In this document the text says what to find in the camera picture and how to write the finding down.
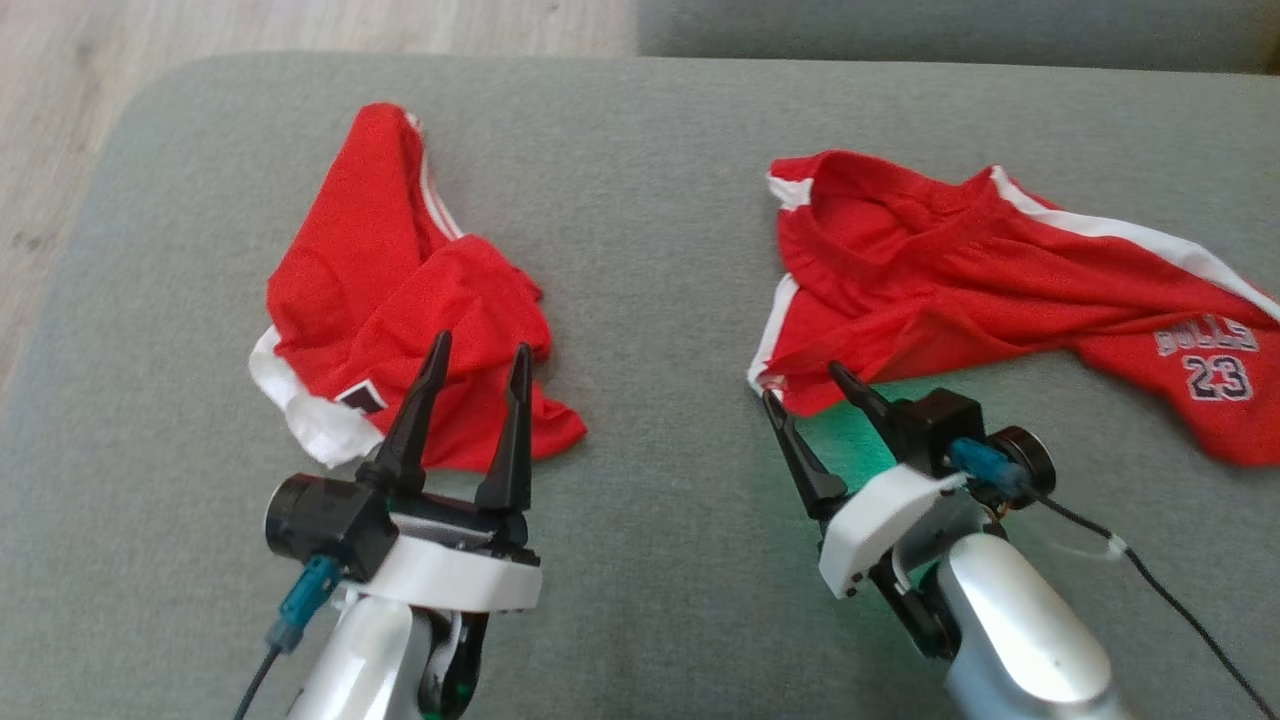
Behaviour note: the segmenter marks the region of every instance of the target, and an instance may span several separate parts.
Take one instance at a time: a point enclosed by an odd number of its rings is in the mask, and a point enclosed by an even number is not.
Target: wooden floor
[[[635,0],[0,0],[0,398],[90,169],[145,86],[211,55],[634,55]]]

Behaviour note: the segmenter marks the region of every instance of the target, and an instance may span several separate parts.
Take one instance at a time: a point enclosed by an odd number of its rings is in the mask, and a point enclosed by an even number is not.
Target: red fabric
[[[371,380],[388,407],[367,418],[384,434],[422,357],[453,331],[445,388],[435,402],[424,466],[483,471],[506,418],[516,347],[552,348],[541,291],[489,241],[453,238],[433,222],[420,173],[422,141],[394,105],[364,108],[279,269],[268,311],[275,354],[311,395],[337,400]],[[571,409],[532,393],[535,457],[586,433]]]
[[[837,402],[832,359],[884,382],[1070,348],[1164,397],[1212,455],[1280,462],[1276,320],[1124,237],[1024,214],[992,172],[952,186],[846,151],[773,164],[812,178],[810,202],[778,214],[800,290],[764,375],[786,405]]]

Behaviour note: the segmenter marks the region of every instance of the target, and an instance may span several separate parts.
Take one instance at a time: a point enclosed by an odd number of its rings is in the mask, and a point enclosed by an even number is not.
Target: robotic arm
[[[922,655],[950,661],[946,689],[966,717],[1133,719],[1102,646],[1000,524],[1053,491],[1039,441],[1016,427],[987,436],[982,406],[947,389],[891,404],[842,365],[831,373],[897,460],[861,491],[827,471],[772,391],[764,407],[822,529],[832,593],[874,587]]]
[[[347,583],[343,614],[289,710],[292,720],[449,720],[480,676],[489,616],[538,605],[541,568],[527,548],[531,495],[531,351],[520,346],[508,414],[472,502],[424,493],[421,469],[451,334],[442,332],[376,456],[355,482],[298,474],[273,496],[268,546],[306,568],[268,634],[279,652]]]

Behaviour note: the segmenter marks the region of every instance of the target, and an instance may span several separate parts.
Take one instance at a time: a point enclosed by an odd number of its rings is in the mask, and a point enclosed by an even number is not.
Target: black and white logo patch
[[[355,407],[364,415],[387,410],[387,401],[383,400],[383,396],[378,395],[378,388],[374,387],[372,380],[361,380],[342,391],[342,395],[338,396],[338,402],[348,407]]]

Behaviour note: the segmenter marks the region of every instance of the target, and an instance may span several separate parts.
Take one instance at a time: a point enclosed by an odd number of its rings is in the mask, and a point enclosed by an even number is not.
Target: gray sofa
[[[645,55],[1261,73],[1272,0],[641,0]]]
[[[253,387],[262,291],[356,109],[411,108],[440,193],[545,290],[544,378],[588,438],[535,470],[540,607],[498,618],[468,717],[955,717],[876,597],[837,601],[744,370],[781,273],[773,158],[845,146],[1196,238],[1280,288],[1280,82],[737,60],[259,55],[145,92],[108,143],[0,411],[0,717],[230,716],[297,568],[262,511],[323,471]],[[1155,400],[1048,354],[937,378],[1036,430],[1280,697],[1280,471],[1207,459]],[[838,455],[841,447],[819,452]],[[837,471],[847,471],[836,465]],[[349,473],[351,468],[339,473]],[[433,474],[462,493],[475,477]],[[1042,510],[1015,543],[1152,717],[1251,717],[1126,566]],[[251,717],[280,717],[333,614]]]

